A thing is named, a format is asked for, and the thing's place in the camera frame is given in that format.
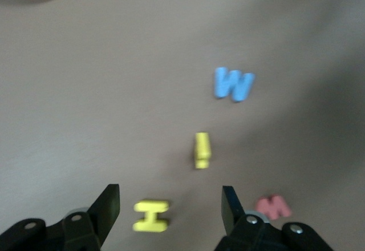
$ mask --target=metal screw head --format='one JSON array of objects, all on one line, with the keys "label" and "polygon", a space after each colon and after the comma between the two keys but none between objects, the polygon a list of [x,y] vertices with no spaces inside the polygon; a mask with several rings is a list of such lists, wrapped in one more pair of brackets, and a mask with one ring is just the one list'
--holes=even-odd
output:
[{"label": "metal screw head", "polygon": [[303,229],[299,225],[296,225],[296,224],[292,224],[290,226],[290,230],[293,231],[296,234],[302,234],[303,233]]},{"label": "metal screw head", "polygon": [[37,224],[35,222],[30,222],[28,224],[26,224],[24,226],[24,229],[32,229],[33,227],[35,227]]},{"label": "metal screw head", "polygon": [[81,220],[82,219],[82,216],[81,215],[74,215],[72,218],[71,218],[71,221],[78,221],[78,220]]},{"label": "metal screw head", "polygon": [[254,216],[248,216],[246,220],[251,224],[257,223],[257,219]]}]

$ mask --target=blue letter w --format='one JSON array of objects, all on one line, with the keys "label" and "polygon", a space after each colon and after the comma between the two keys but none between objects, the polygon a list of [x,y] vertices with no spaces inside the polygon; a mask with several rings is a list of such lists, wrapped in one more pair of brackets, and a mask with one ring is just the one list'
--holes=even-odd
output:
[{"label": "blue letter w", "polygon": [[214,94],[221,99],[232,93],[235,102],[241,102],[249,96],[255,75],[253,73],[241,74],[239,70],[231,70],[219,67],[216,69],[216,83]]}]

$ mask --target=beige table surface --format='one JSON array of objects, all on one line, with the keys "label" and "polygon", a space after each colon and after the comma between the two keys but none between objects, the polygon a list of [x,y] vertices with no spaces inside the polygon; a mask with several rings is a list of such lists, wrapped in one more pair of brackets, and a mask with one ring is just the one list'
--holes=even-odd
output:
[{"label": "beige table surface", "polygon": [[[363,250],[364,20],[365,0],[0,0],[0,231],[118,183],[104,251],[213,250],[232,185]],[[214,98],[219,66],[257,75],[248,100]],[[132,231],[144,198],[171,201],[164,233]]]}]

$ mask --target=screw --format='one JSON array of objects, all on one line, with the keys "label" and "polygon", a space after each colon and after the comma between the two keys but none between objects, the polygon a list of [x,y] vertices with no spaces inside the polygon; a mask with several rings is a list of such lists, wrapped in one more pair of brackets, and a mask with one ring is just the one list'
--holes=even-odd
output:
[{"label": "screw", "polygon": [[254,216],[248,216],[246,220],[251,224],[257,223],[257,219]]},{"label": "screw", "polygon": [[296,225],[296,224],[292,224],[290,226],[290,230],[293,231],[296,234],[302,234],[303,233],[303,229],[299,225]]},{"label": "screw", "polygon": [[81,220],[82,219],[82,216],[81,215],[74,215],[72,218],[71,218],[71,221],[78,221],[78,220]]},{"label": "screw", "polygon": [[24,229],[32,229],[33,227],[35,227],[37,224],[35,222],[30,222],[28,224],[26,224],[24,226]]}]

